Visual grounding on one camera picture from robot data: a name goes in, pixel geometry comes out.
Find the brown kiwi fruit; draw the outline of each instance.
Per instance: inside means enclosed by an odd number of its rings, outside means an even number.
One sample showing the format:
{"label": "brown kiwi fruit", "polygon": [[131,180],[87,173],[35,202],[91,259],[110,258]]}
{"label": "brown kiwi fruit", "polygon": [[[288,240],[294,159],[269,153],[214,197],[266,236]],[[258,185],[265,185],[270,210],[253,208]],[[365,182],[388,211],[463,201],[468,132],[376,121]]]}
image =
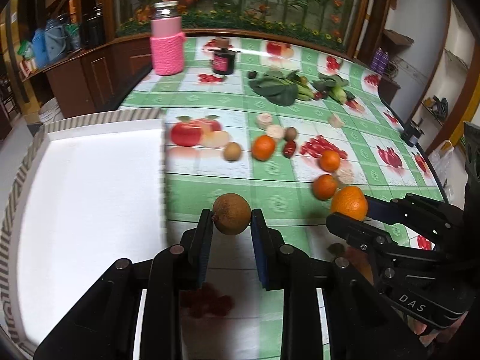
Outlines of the brown kiwi fruit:
{"label": "brown kiwi fruit", "polygon": [[236,193],[219,196],[213,203],[212,211],[215,226],[221,233],[228,236],[240,234],[250,223],[250,205]]}

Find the pink knitted bottle sleeve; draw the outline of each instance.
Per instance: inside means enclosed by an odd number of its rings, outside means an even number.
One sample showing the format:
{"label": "pink knitted bottle sleeve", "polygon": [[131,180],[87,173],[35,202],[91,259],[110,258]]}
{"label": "pink knitted bottle sleeve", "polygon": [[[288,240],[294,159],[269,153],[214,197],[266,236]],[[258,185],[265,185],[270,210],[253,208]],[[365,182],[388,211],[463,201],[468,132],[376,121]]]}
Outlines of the pink knitted bottle sleeve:
{"label": "pink knitted bottle sleeve", "polygon": [[159,76],[171,76],[183,71],[183,43],[185,33],[179,32],[166,38],[150,38],[152,65]]}

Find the white tray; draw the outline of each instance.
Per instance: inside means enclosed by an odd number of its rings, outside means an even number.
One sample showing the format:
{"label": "white tray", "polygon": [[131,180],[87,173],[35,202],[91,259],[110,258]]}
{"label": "white tray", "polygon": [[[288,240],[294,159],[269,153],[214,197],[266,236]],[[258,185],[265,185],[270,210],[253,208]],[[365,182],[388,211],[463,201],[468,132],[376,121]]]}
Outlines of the white tray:
{"label": "white tray", "polygon": [[28,354],[116,259],[167,246],[164,145],[161,109],[65,119],[35,136],[0,239],[8,332]]}

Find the blue kettle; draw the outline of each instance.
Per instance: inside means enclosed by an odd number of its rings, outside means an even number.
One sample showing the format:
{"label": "blue kettle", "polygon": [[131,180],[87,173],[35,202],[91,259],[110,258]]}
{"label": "blue kettle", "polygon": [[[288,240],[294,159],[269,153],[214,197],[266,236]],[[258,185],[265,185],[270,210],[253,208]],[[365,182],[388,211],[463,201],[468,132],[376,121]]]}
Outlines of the blue kettle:
{"label": "blue kettle", "polygon": [[65,27],[57,19],[48,19],[46,21],[45,44],[51,63],[67,56],[67,38]]}
{"label": "blue kettle", "polygon": [[32,39],[33,53],[35,54],[35,62],[39,69],[49,64],[49,56],[47,54],[47,45],[45,44],[45,31],[41,28],[35,30]]}

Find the pink label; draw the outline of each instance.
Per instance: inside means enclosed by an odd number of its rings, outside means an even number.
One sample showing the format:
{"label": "pink label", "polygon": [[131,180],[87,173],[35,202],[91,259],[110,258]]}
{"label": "pink label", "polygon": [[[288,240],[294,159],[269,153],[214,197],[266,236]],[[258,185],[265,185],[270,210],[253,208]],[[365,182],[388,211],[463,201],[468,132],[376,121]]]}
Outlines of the pink label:
{"label": "pink label", "polygon": [[216,71],[227,71],[227,69],[229,68],[229,60],[227,58],[214,55],[213,68]]}

